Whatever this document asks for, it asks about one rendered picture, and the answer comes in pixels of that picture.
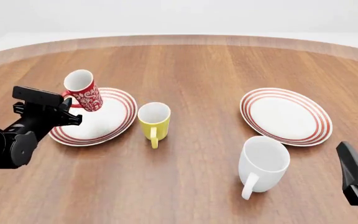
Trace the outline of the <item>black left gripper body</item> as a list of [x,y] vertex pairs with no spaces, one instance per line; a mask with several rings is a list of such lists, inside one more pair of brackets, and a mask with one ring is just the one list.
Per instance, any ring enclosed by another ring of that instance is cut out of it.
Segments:
[[62,115],[69,113],[62,111],[62,104],[50,106],[29,102],[17,102],[13,105],[13,112],[21,116],[21,118],[14,123],[17,127],[62,126]]

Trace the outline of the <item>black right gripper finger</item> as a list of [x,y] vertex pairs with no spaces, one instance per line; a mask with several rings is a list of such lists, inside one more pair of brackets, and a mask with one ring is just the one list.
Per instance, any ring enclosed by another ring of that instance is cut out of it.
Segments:
[[358,152],[347,141],[336,147],[342,170],[342,186],[358,185]]

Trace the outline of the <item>red patterned mug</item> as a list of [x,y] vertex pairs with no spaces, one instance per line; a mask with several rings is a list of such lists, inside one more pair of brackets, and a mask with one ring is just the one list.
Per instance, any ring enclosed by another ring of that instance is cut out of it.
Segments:
[[93,112],[103,105],[103,99],[94,81],[94,76],[89,70],[75,70],[66,76],[63,85],[65,91],[63,97],[72,96],[78,104],[72,104],[72,108],[83,108]]

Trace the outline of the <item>white plate with red rings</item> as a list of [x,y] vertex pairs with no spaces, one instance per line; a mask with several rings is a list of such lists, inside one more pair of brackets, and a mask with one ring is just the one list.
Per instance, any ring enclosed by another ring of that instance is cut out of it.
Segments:
[[333,123],[327,112],[294,91],[254,89],[242,97],[239,109],[253,130],[286,145],[315,146],[333,133]]
[[100,110],[89,112],[83,108],[70,108],[69,113],[82,115],[78,126],[57,126],[49,136],[58,143],[84,147],[104,143],[122,134],[135,121],[137,103],[129,93],[115,88],[100,88],[103,99]]

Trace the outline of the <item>white mug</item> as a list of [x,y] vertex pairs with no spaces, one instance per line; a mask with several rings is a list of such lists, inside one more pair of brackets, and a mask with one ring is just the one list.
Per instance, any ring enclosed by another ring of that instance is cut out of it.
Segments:
[[266,192],[276,186],[290,165],[286,147],[266,136],[254,136],[243,145],[238,173],[244,185],[241,196],[250,199],[254,192]]

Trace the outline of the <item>yellow mug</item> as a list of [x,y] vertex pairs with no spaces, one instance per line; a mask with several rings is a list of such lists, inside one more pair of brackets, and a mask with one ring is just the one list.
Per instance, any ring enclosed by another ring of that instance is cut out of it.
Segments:
[[151,142],[152,148],[158,148],[158,142],[168,134],[171,109],[161,102],[147,103],[138,110],[137,117],[144,136]]

